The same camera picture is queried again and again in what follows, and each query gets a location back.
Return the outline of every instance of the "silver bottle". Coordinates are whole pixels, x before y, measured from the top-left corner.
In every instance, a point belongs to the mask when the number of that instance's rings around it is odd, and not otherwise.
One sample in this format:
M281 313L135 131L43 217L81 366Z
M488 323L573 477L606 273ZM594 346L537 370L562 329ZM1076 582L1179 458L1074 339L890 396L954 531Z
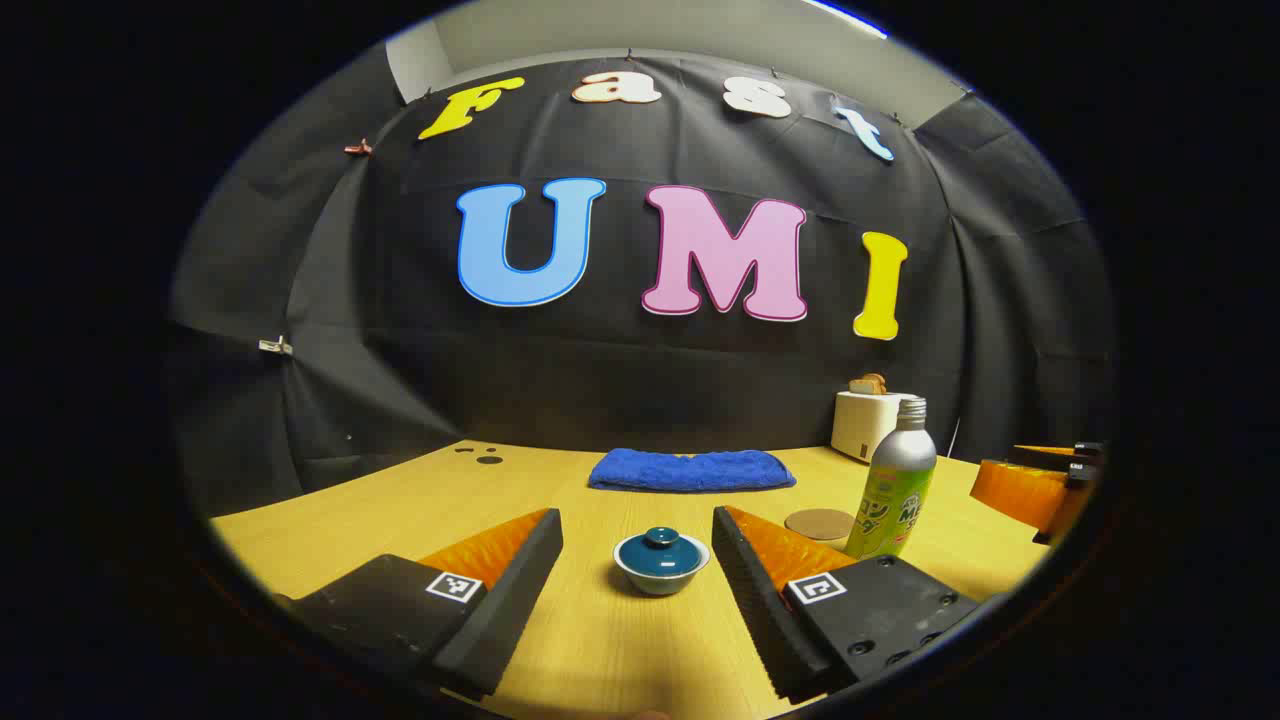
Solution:
M904 397L897 406L897 429L884 436L867 470L845 555L855 560L900 555L924 507L938 461L933 438L924 429L923 397Z

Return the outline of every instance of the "black fabric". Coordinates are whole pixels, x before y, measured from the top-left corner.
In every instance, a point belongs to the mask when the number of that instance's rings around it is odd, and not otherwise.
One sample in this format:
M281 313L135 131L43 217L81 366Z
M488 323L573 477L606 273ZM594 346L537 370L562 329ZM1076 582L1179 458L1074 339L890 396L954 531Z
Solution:
M605 70L646 73L663 97L570 99L581 77ZM317 91L324 100L305 100L274 126L197 224L175 318L246 343L283 333L293 345L280 392L300 492L461 437L591 451L826 445L835 393L867 372L929 400L941 451L960 420L955 457L1101 437L1092 423L1107 396L1110 300L1097 250L1044 160L989 108L965 99L913 133L855 99L768 70L644 58L536 65L460 88L516 74L525 86L472 111L468 126L419 142L449 90L396 109L379 86L389 82L385 59L366 56ZM791 117L730 109L722 83L739 74L781 85ZM366 94L358 110L334 109ZM836 104L881 131L892 164L863 147ZM361 136L374 154L343 155ZM458 196L524 186L508 260L536 268L553 232L541 188L563 177L608 186L593 205L577 286L535 307L468 296L457 277ZM731 232L763 199L805 209L809 315L748 316L741 299L754 279L726 314L709 302L685 316L645 311L659 227L644 195L657 184L704 188ZM851 329L868 231L910 254L890 342ZM227 275L241 279L221 284ZM692 282L705 299L700 275ZM269 464L257 471L276 482ZM228 496L223 506L252 502Z

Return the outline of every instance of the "table surface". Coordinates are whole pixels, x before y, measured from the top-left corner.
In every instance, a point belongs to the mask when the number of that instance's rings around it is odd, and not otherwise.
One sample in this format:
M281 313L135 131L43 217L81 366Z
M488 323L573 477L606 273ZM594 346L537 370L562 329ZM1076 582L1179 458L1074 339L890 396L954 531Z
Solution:
M215 518L212 525L266 589L297 598L376 555L417 560L517 515L557 507L564 550L498 692L481 706L516 719L585 720L640 710L676 720L772 717L796 706L774 696L719 564L709 562L680 593L650 598L628 587L612 550L655 525L709 547L718 505L778 524L806 507L855 512L867 465L829 447L773 455L795 475L795 487L640 493L588 488L599 452L463 441L332 488ZM502 462L477 462L486 456ZM902 559L982 601L1012 588L1046 548L1030 542L1034 529L969 497L977 471L938 459Z

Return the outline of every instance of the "folded towel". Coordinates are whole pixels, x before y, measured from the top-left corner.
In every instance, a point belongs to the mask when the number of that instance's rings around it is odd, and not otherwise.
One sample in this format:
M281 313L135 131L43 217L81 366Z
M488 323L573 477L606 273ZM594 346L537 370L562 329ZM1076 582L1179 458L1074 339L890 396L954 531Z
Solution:
M692 457L611 450L591 470L588 487L650 492L732 492L796 484L777 457L759 450Z

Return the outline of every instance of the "pink letter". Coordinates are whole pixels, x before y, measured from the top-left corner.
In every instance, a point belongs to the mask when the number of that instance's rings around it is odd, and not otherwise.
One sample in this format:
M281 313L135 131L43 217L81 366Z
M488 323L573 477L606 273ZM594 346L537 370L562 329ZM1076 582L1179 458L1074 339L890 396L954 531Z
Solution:
M662 237L658 282L640 304L659 315L689 315L703 304L690 287L692 264L703 274L712 302L728 313L746 275L755 268L755 290L742 309L762 320L795 322L809 314L800 297L800 225L805 213L781 200L760 200L731 236L712 199L696 187L664 184L646 196L658 208Z

